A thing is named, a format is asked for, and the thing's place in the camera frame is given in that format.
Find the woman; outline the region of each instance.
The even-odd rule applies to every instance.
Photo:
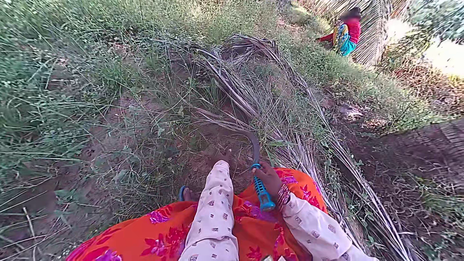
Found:
[[[319,41],[332,41],[333,47],[342,56],[349,55],[356,48],[361,35],[360,19],[361,9],[359,7],[345,11],[340,16],[343,24],[336,26],[333,33],[319,38]]]
[[[230,151],[213,159],[199,202],[181,189],[179,202],[107,229],[66,260],[377,260],[353,246],[327,214],[308,175],[260,162],[263,168],[253,172],[276,203],[260,212],[252,185],[234,195],[229,158]]]

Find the colorful sari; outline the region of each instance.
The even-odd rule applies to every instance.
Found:
[[[356,44],[350,41],[348,26],[343,24],[334,28],[332,43],[335,50],[342,56],[349,55],[355,48]]]
[[[316,183],[298,170],[277,168],[277,174],[295,196],[327,212]],[[196,213],[197,202],[175,202],[142,217],[121,222],[82,243],[66,261],[178,260]],[[261,261],[270,255],[277,260],[311,260],[300,247],[282,215],[260,212],[253,185],[233,198],[240,260]]]

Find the white patterned sleeve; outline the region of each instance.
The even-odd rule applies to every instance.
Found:
[[[314,261],[378,261],[356,248],[335,219],[293,193],[282,216]]]
[[[206,178],[180,261],[238,260],[232,203],[229,164],[220,160]]]

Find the red top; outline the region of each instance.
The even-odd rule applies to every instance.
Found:
[[[358,18],[348,18],[343,23],[348,26],[348,34],[350,35],[350,41],[357,44],[359,41],[359,35],[361,34],[361,25],[359,24]],[[333,33],[321,37],[320,42],[331,41]]]

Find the wrist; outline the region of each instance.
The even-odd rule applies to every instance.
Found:
[[[280,212],[282,212],[282,209],[287,205],[287,203],[290,201],[290,190],[287,187],[287,185],[282,184],[280,187],[279,193],[277,195],[277,207]]]

